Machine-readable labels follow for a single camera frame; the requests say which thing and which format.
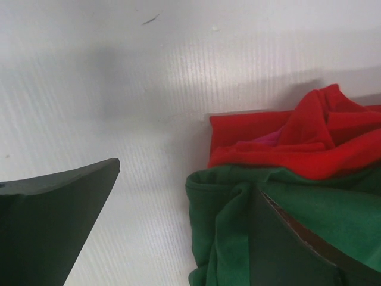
white surface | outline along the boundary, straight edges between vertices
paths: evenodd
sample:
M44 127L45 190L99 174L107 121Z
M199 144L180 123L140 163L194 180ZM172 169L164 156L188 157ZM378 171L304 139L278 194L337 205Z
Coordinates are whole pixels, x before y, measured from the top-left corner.
M379 0L0 3L0 180L121 160L65 286L188 284L183 185L206 165L207 114L334 82L380 103Z

green cloth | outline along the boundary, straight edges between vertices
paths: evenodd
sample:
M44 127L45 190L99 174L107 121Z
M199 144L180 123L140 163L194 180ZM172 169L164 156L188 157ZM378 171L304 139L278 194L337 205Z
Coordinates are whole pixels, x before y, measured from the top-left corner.
M311 181L285 168L219 166L191 174L191 286L249 286L248 202L256 188L342 252L381 271L381 167Z

small speck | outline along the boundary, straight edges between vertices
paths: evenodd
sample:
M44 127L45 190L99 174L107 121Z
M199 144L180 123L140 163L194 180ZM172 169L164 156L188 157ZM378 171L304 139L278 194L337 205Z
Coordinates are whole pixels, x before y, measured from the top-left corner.
M218 28L217 25L213 25L213 26L212 26L212 31L213 31L213 32L219 32L220 29Z

green garment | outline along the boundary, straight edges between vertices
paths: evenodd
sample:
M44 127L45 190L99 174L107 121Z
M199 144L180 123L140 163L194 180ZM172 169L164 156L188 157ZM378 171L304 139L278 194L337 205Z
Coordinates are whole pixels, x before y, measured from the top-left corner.
M249 286L248 202L256 188L342 252L381 271L381 166L311 181L285 168L219 166L191 174L191 286Z

black object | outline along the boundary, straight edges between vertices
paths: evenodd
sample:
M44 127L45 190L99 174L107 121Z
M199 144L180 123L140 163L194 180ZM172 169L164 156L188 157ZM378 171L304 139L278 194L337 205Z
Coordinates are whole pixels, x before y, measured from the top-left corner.
M252 192L252 286L380 286L381 273L328 244L262 192Z
M65 283L115 180L119 160L0 183L0 285Z

